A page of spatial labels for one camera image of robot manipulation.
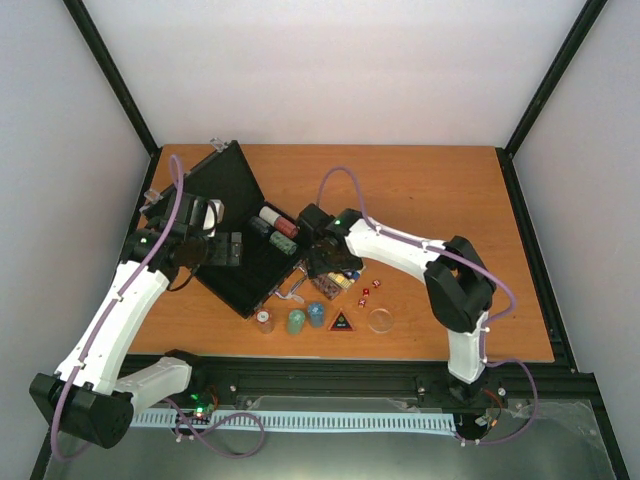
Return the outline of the black poker set case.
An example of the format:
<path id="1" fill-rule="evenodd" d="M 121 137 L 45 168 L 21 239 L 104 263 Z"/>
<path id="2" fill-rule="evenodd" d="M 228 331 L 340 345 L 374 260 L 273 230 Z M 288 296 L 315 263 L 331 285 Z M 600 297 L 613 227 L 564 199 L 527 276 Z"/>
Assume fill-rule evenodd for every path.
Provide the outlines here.
<path id="1" fill-rule="evenodd" d="M 248 318 L 303 260 L 310 241 L 303 234 L 294 239 L 296 251 L 287 255 L 267 236 L 250 226 L 250 220 L 267 206 L 291 221 L 293 218 L 265 199 L 240 144 L 233 140 L 190 169 L 184 191 L 220 200 L 224 214 L 218 232 L 242 234 L 242 256 L 238 266 L 203 266 L 196 278 L 236 313 Z"/>

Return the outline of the red poker chip stack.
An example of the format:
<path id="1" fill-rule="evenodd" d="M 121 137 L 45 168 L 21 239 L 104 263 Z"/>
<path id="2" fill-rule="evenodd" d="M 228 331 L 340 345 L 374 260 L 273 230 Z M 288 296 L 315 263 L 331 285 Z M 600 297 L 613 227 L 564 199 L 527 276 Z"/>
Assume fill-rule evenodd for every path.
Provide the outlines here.
<path id="1" fill-rule="evenodd" d="M 274 227 L 289 239 L 294 239 L 299 233 L 298 227 L 284 216 L 276 218 Z"/>

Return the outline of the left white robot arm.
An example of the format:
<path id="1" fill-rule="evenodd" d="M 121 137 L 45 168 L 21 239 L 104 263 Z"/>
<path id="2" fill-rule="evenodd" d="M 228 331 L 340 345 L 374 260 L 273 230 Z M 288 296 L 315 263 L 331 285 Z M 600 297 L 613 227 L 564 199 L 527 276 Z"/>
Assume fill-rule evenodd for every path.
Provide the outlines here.
<path id="1" fill-rule="evenodd" d="M 133 417 L 167 397 L 201 400 L 208 378 L 197 356 L 174 350 L 149 367 L 121 377 L 126 354 L 144 319 L 182 267 L 236 267 L 239 232 L 211 237 L 162 236 L 143 228 L 129 236 L 108 293 L 71 353 L 54 374 L 38 374 L 29 393 L 52 427 L 108 449 Z"/>

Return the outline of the dark green poker chip stack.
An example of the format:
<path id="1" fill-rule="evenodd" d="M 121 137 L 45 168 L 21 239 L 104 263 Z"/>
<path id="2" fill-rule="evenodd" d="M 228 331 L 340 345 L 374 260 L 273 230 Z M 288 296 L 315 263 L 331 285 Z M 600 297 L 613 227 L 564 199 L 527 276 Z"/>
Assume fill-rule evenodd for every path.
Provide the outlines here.
<path id="1" fill-rule="evenodd" d="M 297 250 L 297 244 L 279 231 L 274 231 L 270 235 L 269 242 L 288 256 L 293 255 Z"/>

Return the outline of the dark blue poker chip stack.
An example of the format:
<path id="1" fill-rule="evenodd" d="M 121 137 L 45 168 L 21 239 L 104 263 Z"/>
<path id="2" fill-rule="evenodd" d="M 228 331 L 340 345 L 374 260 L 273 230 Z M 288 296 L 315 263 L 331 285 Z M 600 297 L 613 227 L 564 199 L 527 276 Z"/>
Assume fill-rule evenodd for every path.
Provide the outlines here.
<path id="1" fill-rule="evenodd" d="M 269 238 L 273 233 L 273 228 L 266 221 L 256 216 L 249 219 L 248 226 L 261 238 Z"/>

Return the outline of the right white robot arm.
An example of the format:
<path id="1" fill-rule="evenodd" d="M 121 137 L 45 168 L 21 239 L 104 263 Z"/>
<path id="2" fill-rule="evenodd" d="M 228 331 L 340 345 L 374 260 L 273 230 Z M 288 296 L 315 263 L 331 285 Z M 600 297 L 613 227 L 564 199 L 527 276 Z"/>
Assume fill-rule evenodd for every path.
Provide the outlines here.
<path id="1" fill-rule="evenodd" d="M 389 228 L 354 209 L 335 217 L 311 203 L 296 224 L 310 242 L 307 271 L 344 273 L 375 260 L 419 280 L 431 311 L 447 330 L 448 374 L 439 388 L 469 404 L 482 389 L 485 322 L 496 290 L 471 243 L 456 236 L 435 241 Z"/>

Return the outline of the blue yellow card deck box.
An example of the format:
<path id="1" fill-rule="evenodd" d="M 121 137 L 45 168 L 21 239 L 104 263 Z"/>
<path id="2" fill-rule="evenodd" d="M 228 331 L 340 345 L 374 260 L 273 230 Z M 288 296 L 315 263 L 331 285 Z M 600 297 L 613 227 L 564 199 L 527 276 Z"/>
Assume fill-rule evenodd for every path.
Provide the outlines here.
<path id="1" fill-rule="evenodd" d="M 344 273 L 332 272 L 327 277 L 343 290 L 349 290 L 361 277 L 362 270 L 351 270 Z"/>

